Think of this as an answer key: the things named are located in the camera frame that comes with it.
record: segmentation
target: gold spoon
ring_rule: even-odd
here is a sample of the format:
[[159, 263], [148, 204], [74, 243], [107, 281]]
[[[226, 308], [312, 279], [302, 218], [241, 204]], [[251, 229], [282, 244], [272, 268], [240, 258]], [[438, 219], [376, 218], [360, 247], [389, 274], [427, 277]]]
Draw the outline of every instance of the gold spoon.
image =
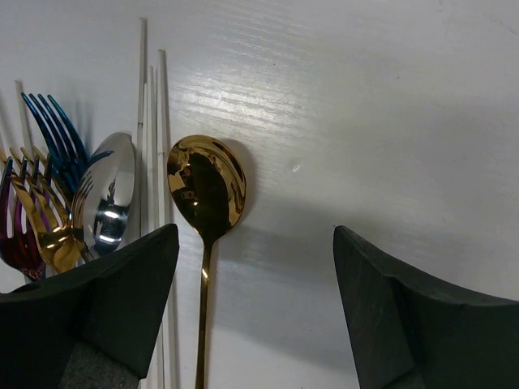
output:
[[227, 146], [206, 135], [192, 135], [179, 140], [169, 152], [168, 184], [178, 210], [204, 242], [195, 381], [195, 389], [204, 389], [211, 249], [242, 216], [247, 183]]

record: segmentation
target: metal utensil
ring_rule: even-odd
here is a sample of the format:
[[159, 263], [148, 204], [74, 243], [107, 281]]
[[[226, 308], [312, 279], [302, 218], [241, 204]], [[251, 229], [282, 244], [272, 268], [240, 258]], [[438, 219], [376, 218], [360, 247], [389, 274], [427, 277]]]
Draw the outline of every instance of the metal utensil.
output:
[[[15, 212], [13, 214], [13, 236], [9, 237], [7, 232], [7, 219], [9, 217], [9, 197], [11, 189], [11, 171], [13, 169], [12, 158], [2, 158], [5, 163], [0, 183], [0, 254], [3, 261], [9, 266], [21, 271], [31, 281], [38, 281], [45, 277], [45, 263], [38, 251], [36, 239], [30, 225], [27, 232], [22, 230], [22, 207], [16, 200]], [[22, 162], [20, 176], [24, 182], [27, 175], [27, 160]]]
[[79, 250], [72, 235], [69, 212], [54, 192], [50, 182], [38, 174], [37, 184], [27, 180], [29, 186], [27, 191], [18, 174], [11, 170], [10, 176], [16, 195], [24, 207], [34, 232], [41, 257], [59, 273], [71, 270], [79, 258]]
[[[21, 150], [22, 154], [24, 154], [24, 157], [28, 159], [29, 164], [33, 165], [34, 161], [32, 160], [28, 151], [24, 147], [21, 147], [20, 150]], [[41, 177], [41, 179], [44, 179], [45, 182], [47, 182], [48, 184], [50, 184], [51, 181], [54, 181], [56, 189], [58, 190], [58, 193], [61, 195], [61, 198], [63, 200], [63, 204], [65, 205], [66, 209], [69, 210], [69, 213], [70, 213], [70, 210], [72, 209], [72, 199], [74, 198], [74, 194], [68, 190], [68, 188], [66, 187], [63, 180], [55, 173], [55, 171], [53, 169], [53, 167], [54, 167], [53, 157], [49, 153], [47, 155], [47, 157], [45, 158], [45, 156], [43, 155], [43, 152], [41, 152], [41, 150], [36, 146], [34, 146], [32, 148], [32, 151], [34, 152], [35, 159], [38, 158], [40, 160], [41, 164], [43, 166], [45, 166], [44, 177]]]
[[88, 166], [106, 155], [88, 156], [72, 121], [51, 95], [47, 95], [50, 104], [41, 94], [36, 98], [22, 92], [21, 96], [40, 128], [54, 163], [54, 176], [70, 203]]
[[135, 188], [135, 152], [131, 136], [115, 133], [92, 158], [72, 204], [74, 236], [85, 261], [116, 250], [126, 231]]
[[234, 154], [206, 135], [178, 141], [169, 152], [167, 169], [169, 190], [178, 210], [204, 242], [195, 381], [195, 389], [204, 389], [211, 249], [242, 216], [247, 183]]

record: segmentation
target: white wall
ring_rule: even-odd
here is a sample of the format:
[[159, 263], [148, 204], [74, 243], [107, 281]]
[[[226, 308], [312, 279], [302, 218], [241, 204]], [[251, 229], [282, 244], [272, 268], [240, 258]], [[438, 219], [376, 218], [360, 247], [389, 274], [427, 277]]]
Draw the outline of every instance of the white wall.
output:
[[[232, 139], [251, 183], [250, 213], [219, 247], [211, 388], [358, 387], [337, 224], [519, 298], [519, 3], [0, 0], [4, 140], [21, 142], [17, 78], [63, 102], [93, 147], [133, 131], [140, 16], [150, 55], [168, 54], [172, 139]], [[174, 219], [188, 388], [201, 243]], [[5, 291], [16, 276], [0, 271]]]

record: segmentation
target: fork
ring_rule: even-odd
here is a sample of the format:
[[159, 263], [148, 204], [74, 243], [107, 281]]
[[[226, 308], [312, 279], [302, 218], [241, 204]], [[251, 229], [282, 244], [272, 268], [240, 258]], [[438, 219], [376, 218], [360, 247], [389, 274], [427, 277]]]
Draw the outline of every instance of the fork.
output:
[[[25, 149], [25, 147], [21, 147], [20, 151], [22, 152], [24, 157], [28, 159], [29, 164], [33, 167], [34, 161], [32, 160], [30, 154]], [[69, 213], [70, 213], [70, 210], [72, 209], [71, 205], [72, 205], [72, 198], [74, 197], [74, 193], [70, 192], [68, 187], [62, 181], [61, 177], [56, 175], [56, 173], [54, 171], [54, 163], [53, 163], [54, 159], [52, 158], [50, 153], [45, 158], [43, 152], [41, 152], [41, 150], [36, 146], [32, 147], [32, 151], [34, 152], [35, 159], [36, 159], [36, 157], [38, 157], [41, 164], [45, 166], [44, 177], [41, 179], [49, 184], [51, 183], [51, 181], [54, 181], [54, 184], [56, 184], [56, 189], [58, 190], [59, 194], [62, 196], [62, 199], [65, 203], [65, 207], [66, 207], [66, 209], [69, 210]]]
[[75, 193], [74, 202], [72, 203], [72, 229], [75, 242], [78, 245], [79, 252], [81, 253], [85, 262], [91, 262], [94, 257], [88, 251], [88, 247], [84, 241], [84, 224], [83, 224], [83, 212], [85, 199], [93, 188], [92, 172], [88, 170], [79, 184], [78, 191]]
[[27, 96], [22, 92], [21, 96], [40, 128], [54, 163], [54, 175], [60, 178], [60, 185], [66, 188], [70, 202], [88, 166], [112, 152], [89, 158], [72, 121], [51, 95], [47, 95], [50, 104], [41, 94], [37, 95], [39, 100], [32, 93]]
[[[38, 183], [41, 188], [29, 180], [29, 190], [27, 191], [21, 178], [12, 170], [11, 183], [32, 226], [43, 260], [52, 265], [58, 273], [71, 270], [79, 259], [80, 253], [72, 234], [69, 212], [61, 203], [54, 189], [48, 182], [39, 179]], [[58, 217], [54, 215], [50, 204]], [[44, 222], [38, 208], [45, 215], [47, 223]]]
[[[36, 238], [30, 225], [27, 225], [27, 232], [22, 230], [22, 212], [17, 201], [15, 205], [15, 213], [12, 219], [13, 236], [9, 237], [7, 233], [7, 218], [9, 216], [9, 194], [11, 188], [12, 158], [2, 161], [6, 162], [5, 169], [0, 183], [0, 254], [3, 261], [9, 266], [21, 271], [31, 281], [37, 281], [45, 278], [45, 263], [43, 262]], [[27, 175], [27, 160], [22, 162], [20, 167], [20, 179], [24, 184]]]

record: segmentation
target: blue fork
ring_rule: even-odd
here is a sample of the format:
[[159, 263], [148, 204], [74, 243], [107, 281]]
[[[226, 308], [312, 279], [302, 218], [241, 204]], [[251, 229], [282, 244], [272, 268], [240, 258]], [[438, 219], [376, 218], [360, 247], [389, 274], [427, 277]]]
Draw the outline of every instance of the blue fork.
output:
[[40, 127], [52, 157], [54, 174], [61, 178], [69, 192], [74, 194], [88, 166], [96, 160], [110, 155], [111, 152], [89, 158], [72, 121], [51, 95], [47, 95], [50, 104], [41, 94], [37, 95], [38, 98], [32, 93], [29, 93], [28, 96], [25, 93], [21, 95]]

